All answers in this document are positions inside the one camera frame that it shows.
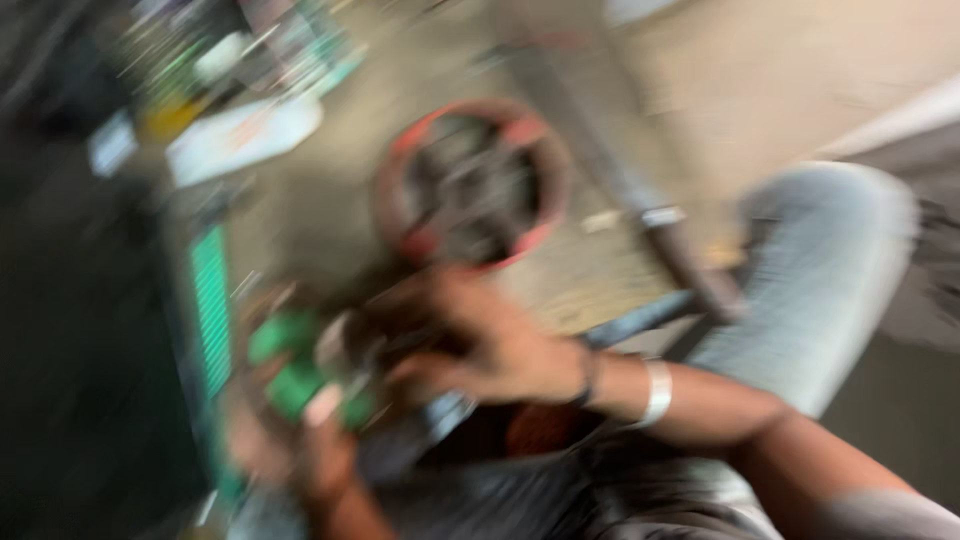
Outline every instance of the light blue jeans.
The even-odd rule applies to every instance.
[[[738,279],[750,315],[726,327],[701,320],[664,357],[769,390],[817,417],[906,268],[918,229],[913,196],[878,170],[814,162],[778,174],[741,211],[751,243]],[[722,506],[756,536],[777,536],[725,463],[680,456],[635,431],[611,429],[573,453],[416,475],[377,496],[401,537],[420,540],[570,537],[698,503]],[[276,537],[261,528],[272,521],[265,501],[252,498],[248,512],[259,518],[241,527],[246,537]]]

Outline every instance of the black wristband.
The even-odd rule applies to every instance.
[[[597,361],[593,356],[593,351],[586,345],[582,343],[581,345],[580,367],[584,370],[584,389],[580,391],[580,394],[578,394],[576,398],[573,398],[573,400],[568,403],[568,405],[578,407],[587,406],[590,400],[593,399],[593,384],[597,377]]]

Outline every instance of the white bracelet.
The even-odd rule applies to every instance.
[[[647,367],[647,377],[650,379],[650,398],[643,416],[628,427],[634,430],[649,428],[660,421],[670,408],[673,398],[673,378],[663,360],[644,360]]]

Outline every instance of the hand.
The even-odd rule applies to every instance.
[[[336,417],[343,399],[338,385],[326,386],[307,405],[295,449],[267,432],[238,387],[228,387],[225,396],[230,455],[252,481],[292,484],[302,495],[319,501],[336,499],[359,481],[355,442]]]
[[[418,380],[434,390],[460,390],[486,403],[533,400],[565,403],[583,388],[581,355],[572,339],[552,337],[475,273],[457,267],[424,270],[374,299],[385,313],[417,316],[426,311],[468,352],[415,353],[391,372],[391,380]]]

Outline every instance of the bracelet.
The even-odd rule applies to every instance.
[[[644,360],[644,364],[647,367],[647,377],[650,378],[650,398],[643,416],[628,426],[634,430],[649,428],[659,422],[666,414],[666,409],[670,408],[673,398],[673,378],[670,377],[666,363],[663,360],[648,359]]]
[[[593,399],[593,383],[597,378],[597,361],[593,357],[593,351],[587,347],[583,347],[580,353],[580,365],[584,369],[584,389],[567,404],[584,407]]]

